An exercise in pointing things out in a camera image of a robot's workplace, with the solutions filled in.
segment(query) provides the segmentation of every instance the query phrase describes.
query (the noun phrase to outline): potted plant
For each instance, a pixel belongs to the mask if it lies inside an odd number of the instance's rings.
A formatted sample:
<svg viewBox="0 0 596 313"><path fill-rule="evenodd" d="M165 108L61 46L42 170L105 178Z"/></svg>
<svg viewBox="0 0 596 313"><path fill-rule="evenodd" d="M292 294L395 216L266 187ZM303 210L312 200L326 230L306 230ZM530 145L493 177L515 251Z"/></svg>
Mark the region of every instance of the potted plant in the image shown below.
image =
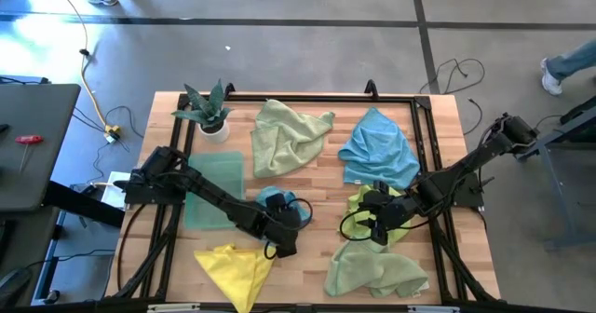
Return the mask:
<svg viewBox="0 0 596 313"><path fill-rule="evenodd" d="M232 111L230 108L222 108L225 94L222 88L222 80L211 90L209 100L203 98L194 88L184 84L188 99L192 105L191 111L176 111L172 115L179 118L186 118L195 121L198 130L203 137L212 143L221 143L230 135L230 127L225 118Z"/></svg>

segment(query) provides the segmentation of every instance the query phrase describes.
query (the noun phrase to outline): jeans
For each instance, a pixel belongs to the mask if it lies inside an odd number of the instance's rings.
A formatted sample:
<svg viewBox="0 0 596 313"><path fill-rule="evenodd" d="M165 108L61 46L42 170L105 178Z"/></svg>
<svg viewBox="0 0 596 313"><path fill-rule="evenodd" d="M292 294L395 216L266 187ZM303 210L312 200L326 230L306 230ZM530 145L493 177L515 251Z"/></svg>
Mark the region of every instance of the jeans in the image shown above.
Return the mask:
<svg viewBox="0 0 596 313"><path fill-rule="evenodd" d="M577 71L596 66L596 39L589 41L575 51L567 52L547 60L550 75L559 81Z"/></svg>

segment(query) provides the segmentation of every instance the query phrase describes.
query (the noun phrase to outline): yellow towel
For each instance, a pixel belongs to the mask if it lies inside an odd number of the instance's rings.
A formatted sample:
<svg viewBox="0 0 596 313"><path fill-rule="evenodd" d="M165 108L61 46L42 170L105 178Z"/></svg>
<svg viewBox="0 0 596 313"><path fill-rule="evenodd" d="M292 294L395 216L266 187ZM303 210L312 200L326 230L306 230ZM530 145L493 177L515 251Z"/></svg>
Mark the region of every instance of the yellow towel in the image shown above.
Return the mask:
<svg viewBox="0 0 596 313"><path fill-rule="evenodd" d="M269 250L273 255L275 248ZM263 249L235 250L234 243L213 252L195 252L195 258L238 313L251 311L273 264L264 258Z"/></svg>

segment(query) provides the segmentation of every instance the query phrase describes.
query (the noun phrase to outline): red screwdriver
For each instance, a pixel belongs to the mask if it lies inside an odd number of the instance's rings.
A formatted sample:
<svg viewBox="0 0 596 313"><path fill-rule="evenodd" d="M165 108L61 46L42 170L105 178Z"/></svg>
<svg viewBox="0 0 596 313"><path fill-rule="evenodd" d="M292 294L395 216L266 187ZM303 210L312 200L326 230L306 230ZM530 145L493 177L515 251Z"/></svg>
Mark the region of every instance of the red screwdriver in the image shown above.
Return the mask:
<svg viewBox="0 0 596 313"><path fill-rule="evenodd" d="M27 149L29 149L29 144L37 144L43 141L44 138L39 135L19 136L15 139L16 143L25 144L25 151L22 153L22 159L20 160L19 173L22 172L22 166L25 163L25 158L27 157Z"/></svg>

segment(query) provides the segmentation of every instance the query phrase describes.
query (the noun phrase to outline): blue towel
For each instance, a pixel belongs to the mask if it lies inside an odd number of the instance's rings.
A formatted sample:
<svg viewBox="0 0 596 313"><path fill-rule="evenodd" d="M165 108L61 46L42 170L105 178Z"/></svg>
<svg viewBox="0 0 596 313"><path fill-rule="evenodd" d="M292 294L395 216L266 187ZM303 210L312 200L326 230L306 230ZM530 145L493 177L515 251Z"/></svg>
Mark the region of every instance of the blue towel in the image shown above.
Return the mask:
<svg viewBox="0 0 596 313"><path fill-rule="evenodd" d="M263 206L267 206L267 203L265 202L265 200L268 197L271 197L277 193L283 194L283 198L286 200L286 203L296 199L296 195L291 191L282 191L277 187L267 186L266 188L261 190L261 193L259 193L259 195L257 196L256 201ZM303 224L304 224L304 221L306 219L308 219L308 217L310 216L308 211L305 211L305 209L302 208L302 206L300 206L300 201L292 202L292 204L290 205L290 208L298 210L298 212L300 213L300 219L303 221Z"/></svg>
<svg viewBox="0 0 596 313"><path fill-rule="evenodd" d="M338 156L345 161L344 183L382 181L395 189L404 189L420 170L398 125L374 107L352 130L352 138Z"/></svg>

